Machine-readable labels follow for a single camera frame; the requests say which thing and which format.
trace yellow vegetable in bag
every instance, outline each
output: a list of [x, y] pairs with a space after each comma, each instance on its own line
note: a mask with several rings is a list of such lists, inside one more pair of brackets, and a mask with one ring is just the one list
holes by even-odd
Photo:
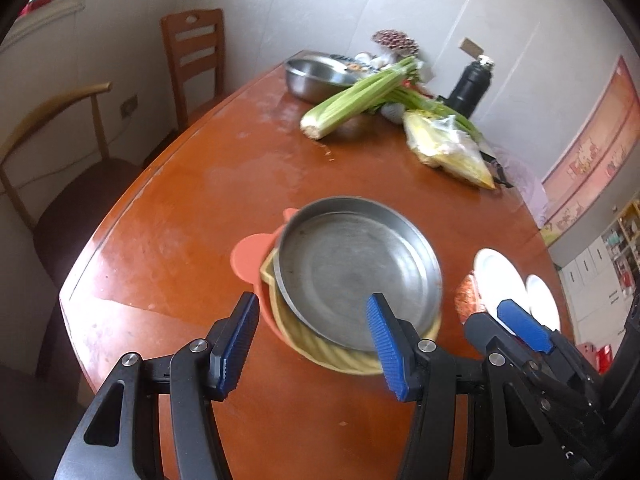
[[478, 145], [456, 128], [455, 116], [434, 119], [423, 110], [410, 110], [402, 117], [406, 143], [420, 162], [462, 177], [476, 186], [495, 189]]

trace metal screw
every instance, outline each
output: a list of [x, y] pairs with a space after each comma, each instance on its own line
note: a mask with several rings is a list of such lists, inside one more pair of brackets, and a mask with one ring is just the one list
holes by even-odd
[[123, 366], [131, 366], [138, 362], [138, 354], [126, 354], [122, 356], [122, 365]]
[[197, 354], [198, 352], [206, 350], [207, 345], [208, 343], [206, 339], [195, 339], [189, 344], [189, 350], [191, 350], [194, 354]]
[[418, 350], [420, 352], [433, 352], [436, 349], [436, 343], [431, 339], [420, 339], [418, 341]]
[[494, 366], [502, 366], [503, 364], [505, 364], [505, 362], [507, 362], [507, 360], [504, 358], [504, 355], [498, 354], [498, 352], [494, 352], [492, 354], [489, 354], [489, 362]]

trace window frame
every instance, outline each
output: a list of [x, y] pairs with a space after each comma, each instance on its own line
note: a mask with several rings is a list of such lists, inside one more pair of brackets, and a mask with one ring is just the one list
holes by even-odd
[[0, 44], [0, 52], [28, 36], [32, 32], [84, 9], [84, 0], [52, 0], [47, 5], [15, 20], [4, 41]]

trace black thermos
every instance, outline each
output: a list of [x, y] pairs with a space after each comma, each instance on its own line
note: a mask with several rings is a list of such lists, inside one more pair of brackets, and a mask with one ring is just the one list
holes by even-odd
[[469, 118], [491, 84], [494, 62], [487, 56], [478, 56], [465, 68], [458, 84], [445, 104]]

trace electrical outlet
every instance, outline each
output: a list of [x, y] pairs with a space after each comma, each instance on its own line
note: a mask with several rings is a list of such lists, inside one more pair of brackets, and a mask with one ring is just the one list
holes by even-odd
[[129, 99], [120, 105], [120, 116], [123, 119], [130, 117], [138, 108], [138, 94], [133, 94]]

